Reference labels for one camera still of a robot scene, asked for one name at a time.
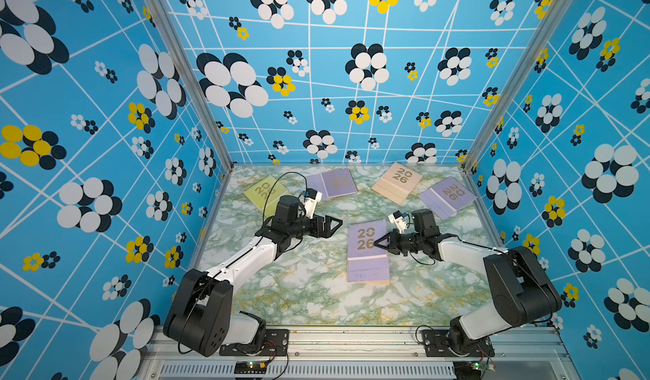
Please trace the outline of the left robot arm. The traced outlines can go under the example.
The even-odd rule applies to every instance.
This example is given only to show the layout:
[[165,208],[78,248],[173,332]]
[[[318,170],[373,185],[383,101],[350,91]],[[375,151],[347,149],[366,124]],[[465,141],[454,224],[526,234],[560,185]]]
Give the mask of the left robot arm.
[[206,271],[193,268],[185,274],[162,327],[180,354],[210,357],[226,346],[250,356],[267,348],[266,321],[250,312],[234,313],[233,298],[257,272],[292,251],[294,239],[329,239],[342,227],[341,219],[315,213],[318,202],[315,190],[303,199],[281,196],[275,214],[262,221],[241,251]]

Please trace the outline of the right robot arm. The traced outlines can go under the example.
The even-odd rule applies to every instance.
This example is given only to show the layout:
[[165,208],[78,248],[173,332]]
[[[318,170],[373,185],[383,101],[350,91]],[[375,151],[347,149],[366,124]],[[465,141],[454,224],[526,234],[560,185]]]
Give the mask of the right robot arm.
[[469,355],[494,334],[543,322],[560,311],[560,294],[526,247],[488,247],[443,234],[428,209],[412,213],[414,230],[410,233],[399,212],[391,214],[389,221],[395,228],[375,239],[377,248],[402,256],[421,252],[433,261],[460,265],[486,278],[491,300],[450,322],[447,344],[457,356]]

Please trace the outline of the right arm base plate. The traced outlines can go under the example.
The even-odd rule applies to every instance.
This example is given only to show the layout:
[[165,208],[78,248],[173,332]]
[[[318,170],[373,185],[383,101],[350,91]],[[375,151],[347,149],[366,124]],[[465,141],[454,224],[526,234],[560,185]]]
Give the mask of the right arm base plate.
[[495,356],[489,337],[467,339],[455,329],[423,329],[418,332],[418,340],[423,345],[427,357],[478,359]]

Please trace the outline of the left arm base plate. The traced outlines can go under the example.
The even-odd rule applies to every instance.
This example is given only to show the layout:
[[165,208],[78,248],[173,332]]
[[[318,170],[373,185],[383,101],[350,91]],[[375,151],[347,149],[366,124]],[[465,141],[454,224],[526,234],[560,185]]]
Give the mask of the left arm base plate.
[[287,356],[289,329],[265,329],[257,334],[249,344],[224,344],[220,347],[220,356]]

